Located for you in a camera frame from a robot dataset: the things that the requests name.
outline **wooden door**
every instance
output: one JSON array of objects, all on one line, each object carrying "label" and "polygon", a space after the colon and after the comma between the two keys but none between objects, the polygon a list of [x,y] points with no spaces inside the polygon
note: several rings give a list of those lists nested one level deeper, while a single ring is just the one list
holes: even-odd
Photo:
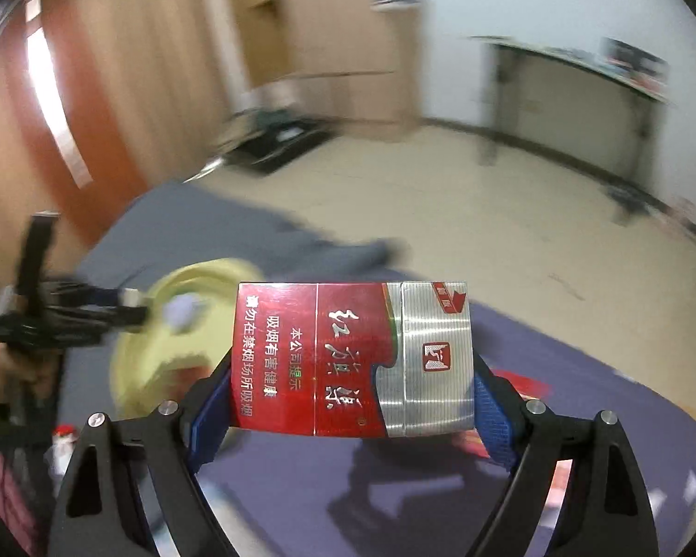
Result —
[{"label": "wooden door", "polygon": [[89,172],[78,182],[52,135],[28,72],[25,14],[12,15],[0,40],[5,41],[5,76],[11,103],[27,150],[39,173],[78,236],[92,246],[147,190],[126,150],[102,88],[94,57],[85,40],[74,0],[42,0],[40,27],[51,51],[53,74],[74,150],[72,156]]}]

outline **tiled floor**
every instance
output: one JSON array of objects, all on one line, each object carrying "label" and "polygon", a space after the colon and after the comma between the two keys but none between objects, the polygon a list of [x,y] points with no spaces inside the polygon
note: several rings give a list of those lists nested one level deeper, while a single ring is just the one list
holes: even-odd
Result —
[{"label": "tiled floor", "polygon": [[431,127],[399,144],[342,137],[271,176],[223,168],[201,184],[336,240],[396,238],[399,267],[466,280],[696,416],[696,240],[650,217],[620,227],[597,182],[507,148],[483,167],[480,146]]}]

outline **red object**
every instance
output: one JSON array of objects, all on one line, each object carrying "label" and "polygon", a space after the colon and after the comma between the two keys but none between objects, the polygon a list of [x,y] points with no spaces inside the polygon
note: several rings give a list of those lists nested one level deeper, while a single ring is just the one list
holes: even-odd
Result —
[{"label": "red object", "polygon": [[524,398],[536,398],[538,400],[543,400],[551,393],[551,388],[536,379],[531,379],[530,377],[524,377],[523,375],[516,375],[511,373],[509,370],[497,370],[492,371],[498,377],[507,379],[516,389],[516,391],[521,394]]},{"label": "red object", "polygon": [[451,345],[447,342],[423,344],[423,370],[438,373],[451,369]]},{"label": "red object", "polygon": [[474,454],[480,458],[490,458],[490,453],[484,448],[482,438],[479,437],[479,431],[472,429],[470,431],[461,431],[453,436],[453,445],[468,454]]},{"label": "red object", "polygon": [[73,425],[67,425],[66,423],[57,426],[57,428],[53,430],[53,435],[66,436],[72,434],[77,435],[77,428]]},{"label": "red object", "polygon": [[438,297],[438,301],[443,308],[443,312],[446,312],[447,314],[462,313],[462,310],[464,310],[464,304],[467,302],[466,293],[454,291],[453,295],[451,295],[445,283],[433,283],[433,289],[436,290],[436,296]]},{"label": "red object", "polygon": [[571,472],[571,460],[557,461],[557,467],[554,469],[554,476],[551,478],[549,494],[546,497],[546,506],[550,509],[562,508],[562,504],[565,502],[565,493],[567,492],[567,485],[570,482]]},{"label": "red object", "polygon": [[288,434],[385,437],[374,390],[393,366],[382,284],[241,284],[232,348],[234,424]]},{"label": "red object", "polygon": [[213,371],[208,366],[194,366],[190,368],[178,368],[172,372],[173,386],[167,390],[167,394],[171,400],[181,402],[188,393],[188,390],[193,387],[198,379],[205,379]]}]

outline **yellow bowl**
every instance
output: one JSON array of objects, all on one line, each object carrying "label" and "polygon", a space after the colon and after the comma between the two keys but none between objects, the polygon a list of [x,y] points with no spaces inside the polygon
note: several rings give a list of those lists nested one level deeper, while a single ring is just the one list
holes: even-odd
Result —
[{"label": "yellow bowl", "polygon": [[[180,268],[157,282],[146,295],[146,323],[140,332],[121,333],[111,360],[117,415],[146,416],[171,398],[166,394],[177,370],[213,370],[232,347],[237,287],[260,280],[261,272],[248,262],[223,259]],[[204,309],[189,331],[175,334],[164,320],[164,306],[191,292],[205,300]]]}]

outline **red cigarette pack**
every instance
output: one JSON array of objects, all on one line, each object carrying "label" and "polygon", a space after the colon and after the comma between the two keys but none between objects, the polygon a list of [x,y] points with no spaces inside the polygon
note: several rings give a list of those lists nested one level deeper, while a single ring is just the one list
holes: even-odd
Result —
[{"label": "red cigarette pack", "polygon": [[339,437],[474,426],[465,283],[241,284],[234,425]]}]

